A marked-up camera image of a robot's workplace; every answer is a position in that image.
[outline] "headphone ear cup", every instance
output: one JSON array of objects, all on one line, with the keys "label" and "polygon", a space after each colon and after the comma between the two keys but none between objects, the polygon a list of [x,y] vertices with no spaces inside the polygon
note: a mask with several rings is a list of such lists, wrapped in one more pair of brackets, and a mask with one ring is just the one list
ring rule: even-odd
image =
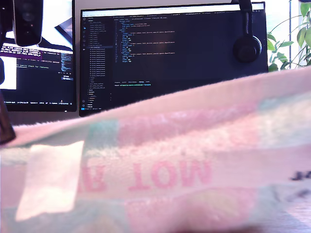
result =
[{"label": "headphone ear cup", "polygon": [[262,46],[259,39],[253,37],[241,37],[233,46],[233,54],[239,62],[250,63],[255,61],[261,54]]}]

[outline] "window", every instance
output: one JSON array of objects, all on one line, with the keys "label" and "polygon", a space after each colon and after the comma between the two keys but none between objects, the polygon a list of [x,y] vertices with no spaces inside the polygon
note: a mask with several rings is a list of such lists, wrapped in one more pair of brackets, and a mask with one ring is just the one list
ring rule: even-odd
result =
[{"label": "window", "polygon": [[[279,52],[284,53],[285,56],[294,63],[298,63],[298,57],[296,55],[300,51],[300,47],[296,43],[297,34],[299,32],[298,25],[301,23],[302,17],[300,15],[300,3],[297,0],[266,0],[266,15],[267,15],[267,32],[273,30],[273,36],[277,41],[294,41],[295,43],[289,47],[283,47],[279,49]],[[272,52],[268,51],[268,58],[270,58]]]}]

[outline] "green leaves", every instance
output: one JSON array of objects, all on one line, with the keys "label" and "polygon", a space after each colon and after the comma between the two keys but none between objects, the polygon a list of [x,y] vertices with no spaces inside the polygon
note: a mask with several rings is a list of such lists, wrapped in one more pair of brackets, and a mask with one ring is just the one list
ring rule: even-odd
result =
[{"label": "green leaves", "polygon": [[298,32],[297,35],[297,42],[299,44],[300,47],[302,47],[303,43],[305,42],[305,35],[307,32],[307,28],[302,28],[300,29],[300,31]]},{"label": "green leaves", "polygon": [[307,15],[307,12],[309,11],[311,6],[311,3],[301,3],[300,10],[303,17]]},{"label": "green leaves", "polygon": [[311,28],[308,28],[305,35],[305,41],[309,47],[311,47]]},{"label": "green leaves", "polygon": [[286,66],[288,66],[290,63],[289,62],[284,62],[283,65],[281,66],[280,70],[286,69]]},{"label": "green leaves", "polygon": [[311,53],[309,53],[306,57],[305,57],[305,60],[311,58]]},{"label": "green leaves", "polygon": [[273,35],[269,34],[269,33],[267,34],[267,38],[270,39],[270,40],[273,40],[274,42],[276,42],[276,38]]},{"label": "green leaves", "polygon": [[273,72],[273,71],[278,71],[277,64],[275,63],[272,63],[271,65],[269,65],[269,72]]},{"label": "green leaves", "polygon": [[274,45],[272,44],[272,42],[270,40],[267,40],[267,42],[268,42],[268,50],[274,51],[275,48],[274,48]]},{"label": "green leaves", "polygon": [[277,53],[276,59],[279,59],[282,63],[287,62],[287,57],[281,52]]},{"label": "green leaves", "polygon": [[294,42],[293,41],[287,41],[287,42],[283,42],[280,47],[286,47],[286,46],[290,46],[292,45]]}]

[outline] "monitor bezel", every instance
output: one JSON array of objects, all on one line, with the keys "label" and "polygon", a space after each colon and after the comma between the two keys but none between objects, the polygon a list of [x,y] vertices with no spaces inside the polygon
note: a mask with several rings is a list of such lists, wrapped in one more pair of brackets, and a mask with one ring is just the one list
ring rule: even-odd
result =
[{"label": "monitor bezel", "polygon": [[[182,4],[182,5],[160,5],[160,6],[138,6],[138,7],[116,7],[116,8],[94,8],[94,9],[81,9],[80,12],[80,32],[82,31],[82,21],[83,21],[83,12],[86,11],[105,11],[105,10],[128,10],[128,9],[150,9],[150,8],[170,8],[170,7],[187,7],[187,6],[213,6],[213,5],[237,5],[238,2],[222,2],[222,3],[203,3],[203,4]],[[252,2],[252,4],[263,4],[264,11],[266,10],[266,3],[264,1],[260,2]],[[82,92],[82,76],[81,76],[81,69],[79,68],[79,74],[80,74],[80,80],[79,80],[79,93]],[[93,111],[92,113],[90,111],[81,110],[82,107],[82,96],[80,94],[79,97],[79,116],[80,117],[86,117],[92,114],[99,113],[101,111]]]},{"label": "monitor bezel", "polygon": [[77,75],[76,75],[76,35],[75,35],[75,0],[72,0],[72,52],[73,52],[73,102],[72,105],[45,105],[45,104],[6,104],[9,112],[76,112],[77,111]]}]

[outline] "wall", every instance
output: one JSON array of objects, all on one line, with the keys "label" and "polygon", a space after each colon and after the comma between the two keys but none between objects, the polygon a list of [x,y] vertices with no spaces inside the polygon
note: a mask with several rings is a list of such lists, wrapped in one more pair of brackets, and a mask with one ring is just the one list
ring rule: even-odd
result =
[{"label": "wall", "polygon": [[[80,64],[80,14],[81,9],[98,8],[119,8],[138,6],[161,6],[161,5],[182,5],[182,4],[202,4],[202,3],[229,3],[231,0],[75,0],[75,24],[76,24],[76,63],[77,63],[77,88],[79,90],[79,64]],[[36,122],[47,122],[79,117],[79,112],[75,113],[9,113],[11,122],[15,125],[34,124]]]}]

